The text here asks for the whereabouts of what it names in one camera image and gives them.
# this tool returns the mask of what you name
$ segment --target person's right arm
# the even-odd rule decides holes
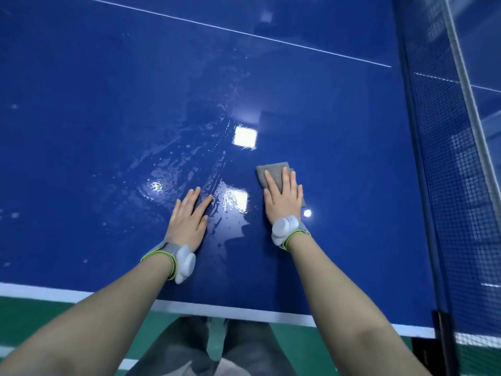
[[[282,193],[268,172],[265,177],[270,223],[290,215],[301,219],[303,188],[297,185],[295,172],[289,177],[285,168],[282,171]],[[322,340],[341,374],[429,376],[383,313],[310,235],[295,233],[288,247]]]

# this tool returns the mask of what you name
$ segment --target hand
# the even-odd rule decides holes
[[[181,202],[176,200],[176,206],[172,211],[169,221],[169,228],[165,234],[165,239],[178,244],[179,246],[188,245],[191,252],[195,252],[204,238],[207,229],[207,220],[209,217],[204,215],[205,209],[212,201],[212,195],[209,195],[193,211],[195,202],[200,195],[200,188],[194,191],[190,189],[188,194]]]
[[[287,168],[282,169],[282,194],[268,170],[265,170],[269,189],[264,189],[266,216],[271,224],[280,218],[294,215],[301,220],[301,204],[303,203],[303,185],[297,185],[296,172],[289,177]]]

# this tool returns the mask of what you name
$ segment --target person's left hand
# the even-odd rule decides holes
[[[179,246],[188,245],[191,252],[195,252],[204,238],[209,217],[204,215],[205,209],[212,201],[212,195],[204,199],[193,211],[195,202],[200,195],[200,188],[190,189],[181,202],[176,200],[176,206],[172,211],[169,228],[165,234],[165,240]]]

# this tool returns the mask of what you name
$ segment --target table tennis net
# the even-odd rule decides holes
[[[421,188],[460,373],[501,373],[499,189],[447,0],[393,0]]]

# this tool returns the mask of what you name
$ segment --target microfiber cloth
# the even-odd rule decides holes
[[[294,169],[289,167],[288,162],[279,162],[279,163],[272,163],[270,165],[260,165],[256,166],[255,172],[258,175],[258,180],[259,183],[261,184],[261,187],[263,189],[268,188],[268,183],[266,182],[265,178],[265,170],[268,170],[270,174],[272,175],[273,180],[277,184],[280,192],[282,192],[282,169],[286,167],[287,170],[289,171],[289,174],[291,174],[291,171]],[[303,198],[303,203],[301,204],[301,207],[305,206],[305,200]]]

